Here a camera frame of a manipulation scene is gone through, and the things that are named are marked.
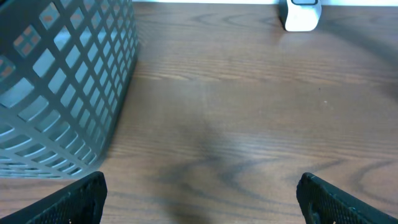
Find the plastic basket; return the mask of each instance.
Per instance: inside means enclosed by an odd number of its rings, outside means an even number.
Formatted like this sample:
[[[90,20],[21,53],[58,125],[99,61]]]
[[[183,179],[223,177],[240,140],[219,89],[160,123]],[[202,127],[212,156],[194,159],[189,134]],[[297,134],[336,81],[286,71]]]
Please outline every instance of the plastic basket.
[[[0,21],[0,177],[89,174],[136,64],[132,2],[8,0]]]

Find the wooden table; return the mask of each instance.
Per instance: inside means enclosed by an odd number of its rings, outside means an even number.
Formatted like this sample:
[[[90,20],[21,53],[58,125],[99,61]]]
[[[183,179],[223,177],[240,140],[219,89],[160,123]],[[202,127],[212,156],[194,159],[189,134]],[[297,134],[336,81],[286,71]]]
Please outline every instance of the wooden table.
[[[398,7],[137,3],[102,223],[304,223],[303,172],[398,217]],[[0,216],[70,180],[0,180]]]

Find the white wall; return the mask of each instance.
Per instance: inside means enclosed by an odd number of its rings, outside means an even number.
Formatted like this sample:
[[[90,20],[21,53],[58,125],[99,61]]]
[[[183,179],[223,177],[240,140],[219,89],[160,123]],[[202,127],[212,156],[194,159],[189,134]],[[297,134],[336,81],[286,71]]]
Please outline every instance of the white wall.
[[[277,4],[279,0],[133,0],[141,2],[189,2],[228,4]],[[398,0],[321,0],[323,5],[332,6],[398,6]]]

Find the gray basket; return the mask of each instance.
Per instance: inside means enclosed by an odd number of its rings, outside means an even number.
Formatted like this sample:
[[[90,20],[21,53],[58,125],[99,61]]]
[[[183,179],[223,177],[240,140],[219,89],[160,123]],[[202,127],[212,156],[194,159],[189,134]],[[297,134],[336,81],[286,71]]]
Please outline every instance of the gray basket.
[[[0,177],[98,168],[137,60],[131,0],[8,0],[0,21]]]

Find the wooden surface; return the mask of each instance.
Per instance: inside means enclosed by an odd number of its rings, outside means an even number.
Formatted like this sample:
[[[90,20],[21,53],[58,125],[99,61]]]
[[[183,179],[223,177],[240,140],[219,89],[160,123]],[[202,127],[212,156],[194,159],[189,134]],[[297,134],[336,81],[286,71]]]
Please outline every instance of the wooden surface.
[[[398,217],[398,8],[136,4],[142,51],[102,223],[304,223],[313,172]],[[70,180],[0,180],[0,216]]]

